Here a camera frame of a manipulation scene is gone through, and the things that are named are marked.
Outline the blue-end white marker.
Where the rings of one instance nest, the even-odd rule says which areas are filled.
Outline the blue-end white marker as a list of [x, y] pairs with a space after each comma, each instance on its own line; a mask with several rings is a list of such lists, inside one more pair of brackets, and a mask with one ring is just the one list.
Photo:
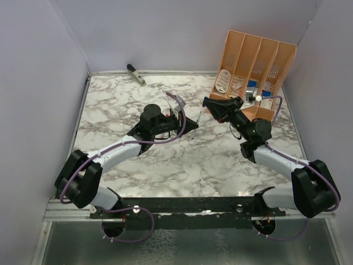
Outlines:
[[200, 111], [199, 114], [198, 114], [198, 117], [197, 117], [197, 120], [196, 120], [197, 127], [194, 129], [194, 132], [193, 132], [193, 135], [192, 135], [192, 138], [191, 138], [192, 140], [193, 140], [193, 139], [195, 138], [195, 136], [196, 136], [196, 131], [197, 131], [198, 127], [199, 127], [199, 122], [200, 122], [201, 114], [202, 114], [202, 111]]

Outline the red-end white marker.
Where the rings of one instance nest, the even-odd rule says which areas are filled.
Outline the red-end white marker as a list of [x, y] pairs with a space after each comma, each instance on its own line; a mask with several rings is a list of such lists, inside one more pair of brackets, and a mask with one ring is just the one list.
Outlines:
[[170, 137], [170, 132], [165, 132], [165, 133], [162, 133], [161, 134], [161, 138], [162, 139], [167, 139], [167, 138], [169, 138]]

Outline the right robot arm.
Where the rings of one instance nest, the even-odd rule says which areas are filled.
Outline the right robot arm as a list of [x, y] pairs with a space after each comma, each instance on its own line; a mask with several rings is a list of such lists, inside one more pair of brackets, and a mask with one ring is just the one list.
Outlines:
[[250, 120], [241, 107], [241, 97], [211, 99], [205, 97], [203, 107], [219, 123], [229, 123], [244, 140], [240, 150], [244, 158], [266, 166], [291, 181], [291, 188], [269, 188], [258, 195], [254, 211], [265, 216], [273, 208], [298, 210], [307, 218], [335, 211], [341, 201], [339, 191], [327, 165], [321, 160], [307, 161], [287, 155], [268, 144], [271, 122], [263, 118]]

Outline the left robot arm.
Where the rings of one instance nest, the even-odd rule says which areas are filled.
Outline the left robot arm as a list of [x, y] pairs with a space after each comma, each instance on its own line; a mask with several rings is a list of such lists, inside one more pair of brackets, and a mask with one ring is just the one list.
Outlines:
[[183, 110], [170, 109], [165, 116], [158, 105], [145, 106], [139, 122], [121, 140], [93, 152], [75, 150], [70, 154], [55, 181], [60, 202], [72, 203], [79, 209], [91, 205], [110, 218], [119, 216], [122, 198], [112, 189], [100, 186], [101, 176], [119, 163], [145, 153], [152, 145], [163, 144], [161, 134], [175, 131], [181, 137], [198, 127]]

